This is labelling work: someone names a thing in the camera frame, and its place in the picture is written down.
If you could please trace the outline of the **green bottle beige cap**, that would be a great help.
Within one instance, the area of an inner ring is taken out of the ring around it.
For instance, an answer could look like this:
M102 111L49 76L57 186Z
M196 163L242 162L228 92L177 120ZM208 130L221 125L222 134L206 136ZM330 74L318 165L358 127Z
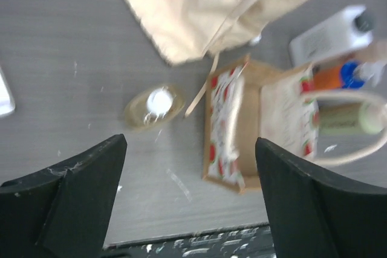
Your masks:
M322 135L376 135L385 128L382 109L370 103L345 103L319 109Z

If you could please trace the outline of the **clear bottle white cap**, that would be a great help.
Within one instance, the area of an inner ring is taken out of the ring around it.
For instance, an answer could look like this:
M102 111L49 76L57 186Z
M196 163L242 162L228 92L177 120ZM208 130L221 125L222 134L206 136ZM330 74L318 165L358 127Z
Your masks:
M179 87L164 83L136 95L126 105L123 115L131 130L145 131L173 120L185 102L185 95Z

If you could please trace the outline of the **beige pink bottle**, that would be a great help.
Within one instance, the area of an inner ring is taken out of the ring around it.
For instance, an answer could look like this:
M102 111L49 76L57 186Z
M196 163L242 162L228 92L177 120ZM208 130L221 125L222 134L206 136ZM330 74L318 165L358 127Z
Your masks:
M386 39L376 40L363 51L364 62L386 61Z

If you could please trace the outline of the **white bottle black cap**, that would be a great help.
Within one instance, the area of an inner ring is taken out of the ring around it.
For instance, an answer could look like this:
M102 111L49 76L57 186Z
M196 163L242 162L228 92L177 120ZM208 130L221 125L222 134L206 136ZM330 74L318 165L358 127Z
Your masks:
M297 67L365 48L373 41L374 27L364 5L349 5L291 40L291 62Z

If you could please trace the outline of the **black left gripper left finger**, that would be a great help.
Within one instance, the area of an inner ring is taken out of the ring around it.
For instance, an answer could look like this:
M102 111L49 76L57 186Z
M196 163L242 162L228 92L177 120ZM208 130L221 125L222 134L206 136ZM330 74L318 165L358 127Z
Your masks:
M100 257L127 142L122 134L1 185L1 257Z

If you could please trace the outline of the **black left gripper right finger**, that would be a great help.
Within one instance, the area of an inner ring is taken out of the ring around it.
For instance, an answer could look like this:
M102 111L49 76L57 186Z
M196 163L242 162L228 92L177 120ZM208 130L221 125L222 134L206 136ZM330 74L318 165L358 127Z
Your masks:
M386 189L258 138L255 157L277 257L386 257Z

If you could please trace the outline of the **blue cap bottle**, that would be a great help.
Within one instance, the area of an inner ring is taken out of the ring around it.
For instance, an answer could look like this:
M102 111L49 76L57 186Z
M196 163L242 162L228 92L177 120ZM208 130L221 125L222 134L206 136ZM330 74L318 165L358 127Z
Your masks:
M314 89L359 89L367 82L376 86L382 79L386 61L361 62L349 60L346 63L318 71L313 77Z

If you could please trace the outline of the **brown canvas bag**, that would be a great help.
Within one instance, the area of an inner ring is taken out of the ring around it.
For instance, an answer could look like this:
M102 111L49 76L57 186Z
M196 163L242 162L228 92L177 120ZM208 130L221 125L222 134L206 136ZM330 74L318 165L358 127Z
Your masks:
M378 151L372 145L333 158L317 158L320 100L366 102L386 123L386 100L353 89L312 91L312 64L287 71L244 56L209 75L206 89L203 179L237 193L261 188L255 143L266 138L322 167L352 163Z

